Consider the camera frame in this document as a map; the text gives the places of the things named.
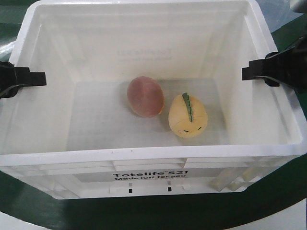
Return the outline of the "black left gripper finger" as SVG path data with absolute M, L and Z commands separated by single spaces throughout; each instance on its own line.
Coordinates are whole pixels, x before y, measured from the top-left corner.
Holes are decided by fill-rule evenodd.
M 0 97 L 12 98 L 23 87 L 46 86 L 44 72 L 31 72 L 28 67 L 15 67 L 10 62 L 0 62 Z

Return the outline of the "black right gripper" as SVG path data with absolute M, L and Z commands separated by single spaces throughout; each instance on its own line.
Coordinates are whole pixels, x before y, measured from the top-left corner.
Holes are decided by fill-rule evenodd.
M 307 35 L 302 35 L 285 52 L 269 53 L 242 68 L 243 81 L 264 80 L 268 86 L 285 84 L 297 93 L 307 92 Z

